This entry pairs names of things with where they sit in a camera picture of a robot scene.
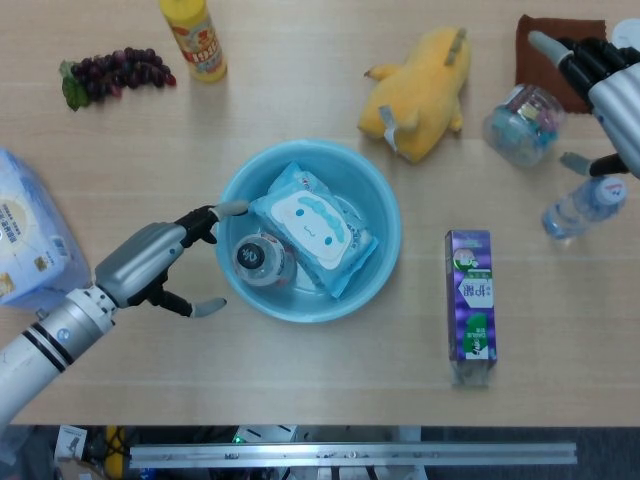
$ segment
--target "wooden table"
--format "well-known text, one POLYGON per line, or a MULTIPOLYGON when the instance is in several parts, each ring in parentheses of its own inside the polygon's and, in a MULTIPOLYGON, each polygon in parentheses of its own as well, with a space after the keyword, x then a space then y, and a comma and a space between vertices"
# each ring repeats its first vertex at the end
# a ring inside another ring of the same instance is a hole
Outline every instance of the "wooden table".
MULTIPOLYGON (((537 0, 218 0, 229 75, 190 80, 154 0, 26 0, 0 17, 0 144, 38 170, 97 263, 140 227, 215 202, 252 154, 300 137, 362 152, 389 180, 405 221, 392 279, 365 308, 326 325, 268 318, 229 287, 198 245, 169 286, 229 305, 189 321, 151 306, 118 325, 17 418, 76 424, 640 424, 640 203, 569 246, 540 226, 581 182, 557 162, 511 167, 481 138, 509 92, 520 15, 633 16, 637 3, 537 0), (418 166, 363 139, 355 125, 376 63, 398 62, 423 32, 468 28, 474 48, 460 138, 418 166), (69 110, 62 59, 153 47, 178 88, 125 91, 69 110), (491 387, 450 385, 444 235, 493 235, 499 363, 491 387)), ((604 155, 596 121, 572 116, 558 151, 604 155)), ((33 316, 3 309, 0 344, 33 316)))

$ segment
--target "yellow bottle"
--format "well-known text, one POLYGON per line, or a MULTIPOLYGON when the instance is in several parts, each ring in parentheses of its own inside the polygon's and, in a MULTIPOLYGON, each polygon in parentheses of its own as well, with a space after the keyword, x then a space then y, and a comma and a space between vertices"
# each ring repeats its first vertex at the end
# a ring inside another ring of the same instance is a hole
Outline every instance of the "yellow bottle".
POLYGON ((206 0, 158 0, 191 75, 217 82, 227 73, 227 60, 211 23, 206 0))

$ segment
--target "green leaf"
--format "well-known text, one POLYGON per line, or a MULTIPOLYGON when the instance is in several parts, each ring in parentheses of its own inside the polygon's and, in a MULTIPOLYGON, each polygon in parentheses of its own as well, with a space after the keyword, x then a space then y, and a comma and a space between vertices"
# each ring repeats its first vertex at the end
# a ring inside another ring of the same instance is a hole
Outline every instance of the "green leaf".
POLYGON ((58 68, 58 71, 60 72, 60 75, 62 75, 62 78, 73 77, 73 74, 71 73, 71 67, 75 64, 76 62, 68 62, 66 60, 62 61, 62 63, 60 64, 60 68, 58 68))
POLYGON ((62 93, 67 99, 67 105, 76 112, 80 107, 86 107, 91 102, 84 87, 73 77, 64 77, 62 79, 62 93))

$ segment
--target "grapes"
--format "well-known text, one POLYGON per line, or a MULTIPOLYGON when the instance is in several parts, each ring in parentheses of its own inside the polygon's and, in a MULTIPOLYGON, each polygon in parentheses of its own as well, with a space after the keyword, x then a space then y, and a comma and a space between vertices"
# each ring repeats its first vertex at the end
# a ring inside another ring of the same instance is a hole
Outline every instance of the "grapes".
POLYGON ((135 90, 140 85, 153 84, 156 88, 163 88, 165 85, 175 87, 177 83, 171 69, 152 48, 127 47, 103 57, 87 57, 79 63, 72 63, 70 70, 93 102, 103 101, 110 95, 120 98, 124 87, 135 90))

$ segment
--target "blue plastic basin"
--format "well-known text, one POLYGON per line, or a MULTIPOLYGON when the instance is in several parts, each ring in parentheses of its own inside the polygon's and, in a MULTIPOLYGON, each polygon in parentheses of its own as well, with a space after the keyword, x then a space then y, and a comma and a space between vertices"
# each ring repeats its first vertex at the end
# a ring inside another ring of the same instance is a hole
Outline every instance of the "blue plastic basin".
POLYGON ((238 295, 268 315, 301 323, 335 320, 366 304, 389 279, 402 244, 400 210, 391 187, 366 158, 340 145, 315 140, 282 143, 257 154, 233 177, 222 201, 253 201, 265 195, 275 178, 294 161, 316 175, 365 221, 380 241, 374 254, 338 300, 313 285, 301 268, 286 287, 250 287, 235 275, 232 265, 236 243, 261 229, 258 219, 248 214, 218 226, 218 263, 238 295))

